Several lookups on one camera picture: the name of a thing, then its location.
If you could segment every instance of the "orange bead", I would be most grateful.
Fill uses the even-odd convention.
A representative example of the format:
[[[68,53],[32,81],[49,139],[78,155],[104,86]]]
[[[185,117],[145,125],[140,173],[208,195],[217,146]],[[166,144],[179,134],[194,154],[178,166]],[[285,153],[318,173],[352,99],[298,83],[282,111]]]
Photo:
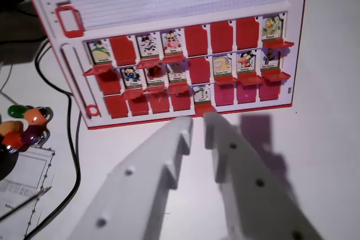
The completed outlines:
[[[19,150],[20,147],[24,145],[24,143],[20,139],[20,133],[19,132],[8,132],[4,140],[2,140],[2,144],[5,146],[11,146],[16,150]]]
[[[24,113],[24,119],[29,122],[29,125],[44,125],[47,122],[38,108],[27,110]]]
[[[0,124],[0,135],[5,137],[9,132],[23,132],[23,123],[20,121],[5,121]]]

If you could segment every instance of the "white table surface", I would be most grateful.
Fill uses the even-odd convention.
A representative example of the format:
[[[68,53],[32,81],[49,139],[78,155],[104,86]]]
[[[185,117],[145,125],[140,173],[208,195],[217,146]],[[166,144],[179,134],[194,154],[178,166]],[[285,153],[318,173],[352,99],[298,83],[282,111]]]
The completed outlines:
[[[236,126],[246,120],[243,126],[251,143],[329,240],[355,240],[360,234],[359,20],[360,0],[306,0],[293,107],[225,115]],[[69,89],[52,51],[40,66],[53,83]],[[0,86],[9,68],[1,70]],[[67,98],[41,80],[33,62],[14,65],[3,91],[17,103],[49,106],[55,113],[45,145],[56,150],[53,188],[42,198],[45,217],[75,181],[66,136]],[[3,120],[10,119],[9,105],[0,96]],[[73,133],[77,114],[74,104]],[[90,131],[82,123],[78,193],[35,239],[66,239],[106,174],[164,124]],[[170,192],[166,212],[161,240],[226,239],[222,200],[213,180],[210,152],[204,148],[202,118],[194,119],[191,155],[183,159],[179,188]]]

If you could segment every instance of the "cartoon character picture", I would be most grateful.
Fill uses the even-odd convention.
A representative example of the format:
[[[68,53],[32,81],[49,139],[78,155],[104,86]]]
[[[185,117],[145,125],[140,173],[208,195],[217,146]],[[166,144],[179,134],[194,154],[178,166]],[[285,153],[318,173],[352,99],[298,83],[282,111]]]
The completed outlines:
[[[163,70],[159,66],[151,67],[146,70],[147,84],[150,86],[164,84]]]
[[[135,81],[140,80],[139,73],[135,72],[135,69],[133,67],[129,67],[129,68],[125,69],[124,74],[125,74],[126,81],[135,82]]]
[[[241,67],[252,67],[253,61],[250,62],[250,60],[253,57],[254,57],[254,54],[251,51],[248,51],[246,53],[242,53],[237,62],[241,64]]]
[[[265,61],[265,65],[269,65],[269,61],[273,61],[275,59],[274,50],[269,48],[267,49],[263,60]]]
[[[237,73],[255,70],[255,54],[252,51],[237,54]]]
[[[151,34],[138,36],[137,42],[142,58],[154,57],[159,54],[158,47],[156,45],[156,38]]]
[[[182,61],[173,64],[168,64],[168,75],[169,75],[170,83],[186,81],[185,63]]]
[[[278,39],[281,37],[282,20],[279,16],[273,16],[263,19],[262,39]]]
[[[127,67],[122,72],[127,88],[142,87],[140,74],[135,68]]]
[[[95,64],[104,64],[110,63],[111,57],[109,52],[109,45],[106,44],[106,41],[97,40],[94,42],[88,42],[88,46],[91,51],[91,55],[93,57]]]
[[[271,48],[263,49],[263,61],[261,69],[278,67],[280,63],[280,52]]]
[[[207,85],[193,87],[195,104],[211,102],[210,88]]]
[[[182,52],[180,33],[177,33],[175,30],[170,30],[161,34],[164,45],[165,55],[174,55]]]
[[[213,57],[214,76],[231,74],[231,58],[229,56]]]

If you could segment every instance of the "red plastic tab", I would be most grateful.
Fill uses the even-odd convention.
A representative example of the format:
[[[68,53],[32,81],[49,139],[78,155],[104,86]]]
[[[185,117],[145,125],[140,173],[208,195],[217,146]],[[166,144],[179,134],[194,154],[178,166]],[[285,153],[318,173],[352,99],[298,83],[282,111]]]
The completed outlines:
[[[112,118],[128,117],[128,108],[122,96],[110,96],[103,99]]]
[[[238,103],[249,103],[255,102],[257,98],[257,88],[256,84],[254,85],[242,85],[237,83],[237,101]]]
[[[120,78],[116,70],[96,75],[96,80],[104,95],[120,94]]]
[[[130,99],[128,102],[133,116],[149,114],[149,106],[145,95]]]
[[[141,70],[141,69],[149,69],[151,67],[155,67],[159,64],[159,61],[160,60],[158,57],[142,59],[136,65],[136,69]]]
[[[213,53],[232,51],[233,27],[228,21],[211,23],[210,33]]]
[[[205,56],[190,58],[189,72],[192,84],[210,82],[210,63]]]
[[[206,112],[216,112],[211,103],[195,104],[195,114],[197,116],[203,116]]]
[[[256,72],[238,74],[237,77],[237,80],[243,85],[255,85],[262,83],[261,77]]]
[[[98,116],[98,115],[100,115],[99,108],[96,105],[88,105],[88,106],[86,106],[86,113],[89,116]]]
[[[152,87],[147,87],[144,91],[144,94],[157,94],[165,91],[165,85],[154,85]]]
[[[225,85],[214,84],[214,97],[217,106],[233,105],[234,103],[233,84],[225,84]]]
[[[183,93],[188,90],[189,90],[189,86],[185,81],[169,84],[169,88],[168,88],[169,94]]]
[[[61,11],[72,11],[73,13],[73,16],[75,18],[75,21],[76,21],[76,24],[78,25],[78,30],[71,30],[71,31],[67,31],[65,29],[65,25],[64,25],[64,22],[62,21],[62,18],[60,16],[60,12]],[[84,35],[84,27],[83,27],[83,24],[81,23],[81,20],[80,20],[80,16],[79,16],[79,12],[74,9],[73,6],[61,6],[61,7],[57,7],[55,9],[55,13],[56,13],[56,16],[58,18],[58,21],[60,23],[60,26],[62,28],[62,31],[64,32],[64,35],[67,37],[67,38],[78,38],[78,37],[82,37]]]
[[[236,20],[237,49],[256,48],[259,40],[259,22],[254,17]]]
[[[275,39],[269,40],[267,42],[263,42],[263,47],[271,48],[271,49],[281,49],[294,46],[293,42],[286,42],[283,39]]]
[[[169,97],[166,92],[150,94],[150,106],[154,114],[168,112],[170,109]]]
[[[178,94],[171,94],[171,103],[174,111],[183,111],[190,109],[190,92],[186,91]]]
[[[290,74],[287,74],[280,69],[264,70],[261,72],[261,75],[268,81],[284,81],[291,77]]]
[[[215,77],[214,80],[218,85],[232,84],[236,82],[236,79],[232,75]]]
[[[206,55],[208,53],[208,34],[201,25],[184,28],[186,48],[189,56]]]
[[[280,94],[281,81],[268,81],[264,82],[259,87],[259,97],[261,101],[270,101],[278,99]]]
[[[122,97],[124,97],[124,99],[131,100],[140,97],[143,93],[144,90],[142,88],[127,89]]]
[[[91,76],[91,75],[99,75],[108,72],[112,69],[111,64],[102,64],[102,65],[94,65],[93,68],[89,69],[88,71],[84,72],[84,76]]]
[[[118,66],[133,65],[136,63],[136,54],[133,42],[127,36],[110,38],[112,52]]]
[[[184,55],[182,53],[172,55],[172,56],[165,56],[163,59],[163,64],[171,64],[176,62],[181,62],[184,60]]]

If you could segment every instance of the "white slot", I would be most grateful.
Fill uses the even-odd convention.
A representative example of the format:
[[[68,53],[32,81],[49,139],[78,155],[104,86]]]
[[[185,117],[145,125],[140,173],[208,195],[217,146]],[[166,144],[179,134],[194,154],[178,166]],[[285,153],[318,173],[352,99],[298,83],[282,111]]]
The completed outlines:
[[[61,17],[61,21],[66,31],[79,30],[73,11],[61,11],[58,15]]]

